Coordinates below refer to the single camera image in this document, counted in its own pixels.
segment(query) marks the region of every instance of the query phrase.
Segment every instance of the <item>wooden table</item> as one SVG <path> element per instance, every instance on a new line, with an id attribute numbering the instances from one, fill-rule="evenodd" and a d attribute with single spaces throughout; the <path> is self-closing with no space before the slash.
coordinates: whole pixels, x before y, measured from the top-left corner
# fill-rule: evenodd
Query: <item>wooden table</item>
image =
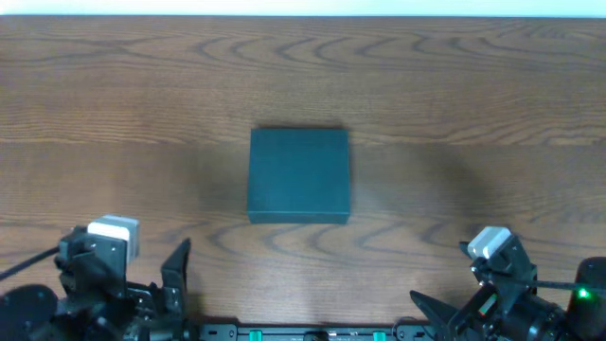
<path id="1" fill-rule="evenodd" d="M 0 17 L 0 268 L 106 214 L 132 281 L 186 237 L 193 310 L 263 323 L 462 305 L 457 242 L 510 226 L 540 277 L 606 247 L 606 23 Z M 247 223 L 250 129 L 350 130 L 347 225 Z M 48 260 L 2 283 L 60 291 Z M 568 294 L 541 290 L 565 305 Z"/>

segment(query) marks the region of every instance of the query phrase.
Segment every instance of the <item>led light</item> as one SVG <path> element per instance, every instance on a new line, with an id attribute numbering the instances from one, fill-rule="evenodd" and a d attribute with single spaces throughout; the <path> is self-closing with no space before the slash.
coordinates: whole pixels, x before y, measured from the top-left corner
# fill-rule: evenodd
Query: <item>led light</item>
<path id="1" fill-rule="evenodd" d="M 585 289 L 580 289 L 577 295 L 579 298 L 591 298 L 591 294 Z"/>

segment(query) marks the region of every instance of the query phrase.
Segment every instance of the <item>dark green box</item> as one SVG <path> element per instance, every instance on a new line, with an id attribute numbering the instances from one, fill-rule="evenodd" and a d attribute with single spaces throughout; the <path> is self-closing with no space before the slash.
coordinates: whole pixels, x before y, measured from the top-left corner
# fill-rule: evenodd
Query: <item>dark green box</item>
<path id="1" fill-rule="evenodd" d="M 349 211 L 348 131 L 252 131 L 251 223 L 345 224 Z"/>

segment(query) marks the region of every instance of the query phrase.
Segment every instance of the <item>black cable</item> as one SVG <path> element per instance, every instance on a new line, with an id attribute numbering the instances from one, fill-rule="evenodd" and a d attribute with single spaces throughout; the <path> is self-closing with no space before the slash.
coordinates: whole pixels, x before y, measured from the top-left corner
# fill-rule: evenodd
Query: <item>black cable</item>
<path id="1" fill-rule="evenodd" d="M 12 275 L 18 273 L 19 271 L 28 268 L 29 266 L 37 263 L 40 260 L 43 260 L 47 257 L 50 257 L 56 253 L 59 252 L 59 246 L 53 247 L 49 250 L 44 251 L 43 253 L 41 253 L 40 255 L 36 255 L 32 258 L 30 258 L 29 260 L 26 260 L 24 262 L 21 262 L 13 267 L 11 267 L 9 270 L 3 272 L 2 274 L 0 274 L 0 281 L 5 280 L 6 278 L 11 277 Z"/>
<path id="2" fill-rule="evenodd" d="M 391 327 L 391 334 L 393 336 L 395 336 L 396 339 L 398 339 L 398 336 L 396 335 L 397 328 L 398 328 L 399 325 L 402 325 L 403 323 L 401 323 L 401 322 L 405 321 L 405 320 L 418 321 L 413 316 L 404 316 L 404 317 L 401 317 L 398 321 L 396 321 L 396 323 L 394 323 L 394 326 Z M 425 328 L 425 326 L 420 325 L 420 327 L 423 328 L 423 331 L 427 334 L 427 337 L 429 337 L 432 340 L 436 340 L 436 338 L 429 331 L 427 331 L 427 328 Z"/>
<path id="3" fill-rule="evenodd" d="M 598 294 L 606 294 L 606 288 L 596 287 L 594 285 L 583 284 L 583 283 L 567 283 L 567 282 L 557 282 L 557 281 L 549 281 L 549 280 L 520 280 L 516 278 L 512 278 L 510 275 L 501 274 L 497 272 L 487 272 L 489 274 L 489 278 L 492 277 L 494 279 L 506 280 L 511 283 L 526 285 L 531 288 L 546 288 L 546 289 L 558 289 L 558 290 L 567 290 L 567 291 L 578 291 L 581 289 L 585 289 L 588 292 L 598 293 Z"/>

